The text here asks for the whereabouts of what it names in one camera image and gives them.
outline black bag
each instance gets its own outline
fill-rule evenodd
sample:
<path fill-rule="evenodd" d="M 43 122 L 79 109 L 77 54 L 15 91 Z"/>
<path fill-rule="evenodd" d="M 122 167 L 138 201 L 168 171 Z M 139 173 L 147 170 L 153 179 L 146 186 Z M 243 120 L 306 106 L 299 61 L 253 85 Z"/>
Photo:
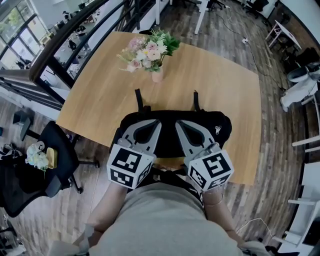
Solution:
<path fill-rule="evenodd" d="M 143 106 L 140 90 L 135 90 L 138 101 L 138 112 L 128 114 L 121 121 L 120 127 L 116 130 L 112 145 L 117 143 L 127 128 L 135 123 L 144 120 L 156 119 L 162 124 L 159 139 L 154 151 L 158 158 L 178 158 L 184 157 L 184 152 L 180 145 L 180 140 L 176 132 L 176 121 L 186 120 L 201 125 L 209 130 L 214 141 L 219 143 L 222 148 L 230 137 L 232 125 L 230 119 L 219 111 L 204 111 L 200 109 L 198 102 L 198 93 L 194 92 L 195 111 L 178 111 L 178 110 L 157 110 L 151 111 L 150 106 Z M 148 141 L 153 127 L 141 129 L 134 134 L 134 138 L 139 143 Z M 204 138 L 198 132 L 186 129 L 187 135 L 195 145 L 202 145 Z"/>

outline pink vase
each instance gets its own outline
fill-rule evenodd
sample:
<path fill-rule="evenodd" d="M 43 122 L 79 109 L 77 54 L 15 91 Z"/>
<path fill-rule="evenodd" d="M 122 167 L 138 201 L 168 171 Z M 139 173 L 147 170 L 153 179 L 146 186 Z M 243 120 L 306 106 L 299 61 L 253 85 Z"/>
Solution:
<path fill-rule="evenodd" d="M 152 81 L 155 83 L 160 83 L 164 79 L 164 70 L 162 69 L 162 66 L 160 67 L 159 72 L 152 72 Z"/>

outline black railing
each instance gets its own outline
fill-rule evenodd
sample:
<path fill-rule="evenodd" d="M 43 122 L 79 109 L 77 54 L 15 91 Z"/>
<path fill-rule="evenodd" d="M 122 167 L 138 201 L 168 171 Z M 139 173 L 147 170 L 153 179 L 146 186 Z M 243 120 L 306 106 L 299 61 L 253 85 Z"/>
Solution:
<path fill-rule="evenodd" d="M 49 84 L 40 78 L 46 67 L 49 67 L 53 71 L 54 75 L 59 77 L 63 83 L 71 89 L 88 60 L 99 48 L 106 37 L 113 30 L 122 32 L 131 32 L 134 28 L 139 30 L 142 17 L 155 4 L 155 0 L 123 0 L 94 25 L 91 31 L 87 33 L 85 38 L 83 38 L 83 40 L 81 40 L 73 50 L 66 62 L 60 63 L 55 58 L 55 54 L 60 47 L 69 40 L 70 35 L 72 35 L 79 26 L 88 19 L 88 17 L 109 1 L 110 0 L 95 0 L 79 11 L 68 23 L 57 31 L 57 34 L 47 43 L 44 50 L 37 57 L 30 69 L 0 70 L 0 86 L 11 92 L 19 94 L 28 100 L 41 103 L 54 109 L 61 109 L 65 102 L 64 99 L 58 95 L 58 93 L 56 93 Z M 122 12 L 119 18 L 110 26 L 107 32 L 101 36 L 94 48 L 85 57 L 86 59 L 82 63 L 76 76 L 73 78 L 68 73 L 68 69 L 71 64 L 78 57 L 88 40 L 103 24 L 108 22 L 108 19 L 120 8 L 122 8 Z"/>

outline t-shirt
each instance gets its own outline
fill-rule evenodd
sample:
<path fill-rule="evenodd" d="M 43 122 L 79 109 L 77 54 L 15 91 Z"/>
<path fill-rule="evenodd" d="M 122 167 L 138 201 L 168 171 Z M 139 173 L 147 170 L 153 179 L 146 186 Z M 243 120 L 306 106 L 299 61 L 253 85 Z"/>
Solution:
<path fill-rule="evenodd" d="M 89 250 L 90 256 L 270 256 L 263 244 L 237 246 L 201 203 L 183 188 L 155 183 L 125 198 L 116 218 Z"/>

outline sleeve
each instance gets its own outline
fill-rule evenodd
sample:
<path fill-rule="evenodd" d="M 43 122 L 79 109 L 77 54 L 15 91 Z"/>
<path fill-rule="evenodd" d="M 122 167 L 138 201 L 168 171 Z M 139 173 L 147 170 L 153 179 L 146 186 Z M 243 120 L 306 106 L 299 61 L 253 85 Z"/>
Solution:
<path fill-rule="evenodd" d="M 270 256 L 267 252 L 265 246 L 261 242 L 257 241 L 249 241 L 241 244 L 239 246 L 240 250 L 242 251 L 243 255 L 250 255 L 250 256 Z"/>

